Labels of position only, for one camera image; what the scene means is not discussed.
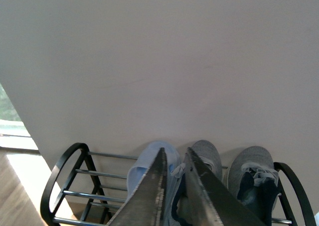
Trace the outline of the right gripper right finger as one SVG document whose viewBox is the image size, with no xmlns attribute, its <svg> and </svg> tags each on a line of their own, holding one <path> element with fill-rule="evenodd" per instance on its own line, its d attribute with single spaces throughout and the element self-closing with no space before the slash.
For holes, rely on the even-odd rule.
<svg viewBox="0 0 319 226">
<path fill-rule="evenodd" d="M 194 226 L 263 226 L 238 202 L 192 148 L 185 156 L 185 181 Z"/>
</svg>

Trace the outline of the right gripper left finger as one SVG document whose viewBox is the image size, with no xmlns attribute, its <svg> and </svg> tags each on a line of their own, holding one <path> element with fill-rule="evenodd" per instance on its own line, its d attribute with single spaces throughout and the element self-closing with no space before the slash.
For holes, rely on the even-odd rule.
<svg viewBox="0 0 319 226">
<path fill-rule="evenodd" d="M 108 226 L 164 225 L 167 159 L 160 148 L 151 167 L 143 175 L 130 199 L 107 223 Z"/>
</svg>

